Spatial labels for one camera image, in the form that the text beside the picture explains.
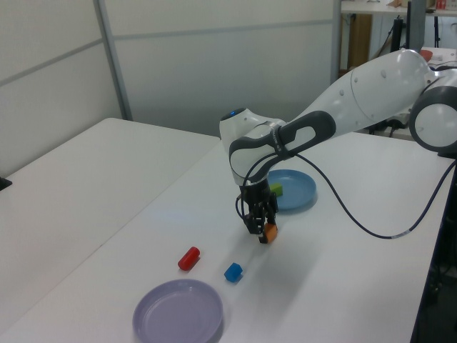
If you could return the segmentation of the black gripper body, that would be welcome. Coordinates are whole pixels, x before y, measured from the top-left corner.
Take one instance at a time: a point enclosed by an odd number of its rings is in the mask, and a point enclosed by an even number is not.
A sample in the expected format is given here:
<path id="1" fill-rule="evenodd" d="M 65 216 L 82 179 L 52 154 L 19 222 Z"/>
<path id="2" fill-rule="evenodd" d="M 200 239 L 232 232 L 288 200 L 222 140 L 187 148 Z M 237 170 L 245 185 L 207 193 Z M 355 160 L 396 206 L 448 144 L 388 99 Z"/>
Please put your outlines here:
<path id="1" fill-rule="evenodd" d="M 240 195 L 238 199 L 241 203 L 238 206 L 238 214 L 244 218 L 247 212 L 244 210 L 243 203 L 248 205 L 248 212 L 254 209 L 263 209 L 266 211 L 268 218 L 268 198 L 271 193 L 271 188 L 267 180 L 262 180 L 256 184 L 247 184 L 240 186 Z"/>

